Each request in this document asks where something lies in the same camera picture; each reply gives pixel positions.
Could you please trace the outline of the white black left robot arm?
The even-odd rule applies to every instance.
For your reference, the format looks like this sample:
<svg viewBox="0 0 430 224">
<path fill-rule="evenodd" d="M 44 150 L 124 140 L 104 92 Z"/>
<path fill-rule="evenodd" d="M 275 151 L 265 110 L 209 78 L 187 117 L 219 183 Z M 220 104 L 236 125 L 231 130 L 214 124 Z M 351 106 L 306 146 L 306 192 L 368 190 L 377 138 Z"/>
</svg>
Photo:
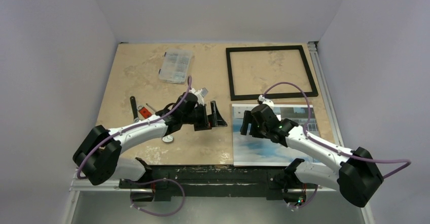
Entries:
<svg viewBox="0 0 430 224">
<path fill-rule="evenodd" d="M 138 188 L 147 187 L 151 183 L 147 163 L 140 158 L 122 159 L 121 154 L 146 141 L 171 135 L 183 125 L 192 125 L 195 131 L 226 127 L 216 102 L 210 102 L 211 113 L 207 114 L 203 98 L 200 91 L 185 92 L 175 103 L 143 121 L 119 128 L 93 127 L 72 157 L 78 167 L 77 177 L 92 185 L 127 179 Z"/>
</svg>

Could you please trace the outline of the building and sky photo print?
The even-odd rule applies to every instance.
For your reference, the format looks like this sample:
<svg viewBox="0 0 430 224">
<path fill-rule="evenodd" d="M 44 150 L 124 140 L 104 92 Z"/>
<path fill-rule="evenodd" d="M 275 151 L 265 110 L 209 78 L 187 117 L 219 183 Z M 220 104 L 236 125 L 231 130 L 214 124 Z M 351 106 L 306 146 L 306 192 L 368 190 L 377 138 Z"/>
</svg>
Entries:
<svg viewBox="0 0 430 224">
<path fill-rule="evenodd" d="M 232 139 L 233 139 L 233 165 L 234 166 L 283 166 L 286 167 L 294 159 L 300 158 L 310 163 L 320 164 L 320 161 L 298 150 L 286 148 L 278 143 L 272 143 L 269 139 L 255 138 L 241 135 L 240 129 L 243 123 L 244 112 L 252 110 L 256 104 L 232 105 Z M 306 104 L 277 104 L 273 111 L 279 120 L 290 119 L 300 126 L 304 126 L 307 119 L 310 120 L 308 130 L 320 136 L 313 106 L 310 110 Z"/>
</svg>

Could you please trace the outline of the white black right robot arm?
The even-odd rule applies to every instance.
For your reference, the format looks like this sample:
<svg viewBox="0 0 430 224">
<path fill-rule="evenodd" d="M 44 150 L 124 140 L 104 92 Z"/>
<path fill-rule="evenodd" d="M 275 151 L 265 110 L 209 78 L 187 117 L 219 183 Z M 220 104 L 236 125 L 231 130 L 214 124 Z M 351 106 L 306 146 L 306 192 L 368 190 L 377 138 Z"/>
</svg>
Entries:
<svg viewBox="0 0 430 224">
<path fill-rule="evenodd" d="M 268 139 L 320 162 L 318 165 L 294 159 L 284 170 L 289 186 L 301 183 L 324 186 L 339 191 L 349 203 L 363 208 L 384 182 L 375 159 L 365 148 L 352 150 L 335 145 L 290 119 L 279 119 L 266 104 L 245 110 L 242 116 L 240 134 Z"/>
</svg>

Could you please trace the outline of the yellow black flathead screwdriver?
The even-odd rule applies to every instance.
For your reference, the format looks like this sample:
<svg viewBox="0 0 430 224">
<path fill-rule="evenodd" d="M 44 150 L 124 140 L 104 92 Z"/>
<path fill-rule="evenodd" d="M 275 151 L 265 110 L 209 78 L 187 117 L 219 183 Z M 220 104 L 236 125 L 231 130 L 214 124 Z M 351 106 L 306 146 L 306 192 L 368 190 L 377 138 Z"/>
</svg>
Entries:
<svg viewBox="0 0 430 224">
<path fill-rule="evenodd" d="M 146 103 L 146 106 L 149 108 L 149 109 L 151 109 L 153 112 L 155 112 L 156 113 L 156 109 L 154 108 L 154 107 L 152 107 L 151 105 L 149 105 L 148 103 Z"/>
</svg>

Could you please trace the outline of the black wooden picture frame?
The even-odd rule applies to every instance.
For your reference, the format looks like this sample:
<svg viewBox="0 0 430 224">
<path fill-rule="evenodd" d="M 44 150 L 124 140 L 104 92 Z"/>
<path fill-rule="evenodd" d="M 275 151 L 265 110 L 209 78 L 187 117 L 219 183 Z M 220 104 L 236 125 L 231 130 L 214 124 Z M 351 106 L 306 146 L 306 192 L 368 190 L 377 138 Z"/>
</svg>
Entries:
<svg viewBox="0 0 430 224">
<path fill-rule="evenodd" d="M 293 83 L 308 97 L 319 96 L 302 45 L 230 47 L 226 48 L 226 63 L 232 101 L 256 100 L 278 82 Z"/>
</svg>

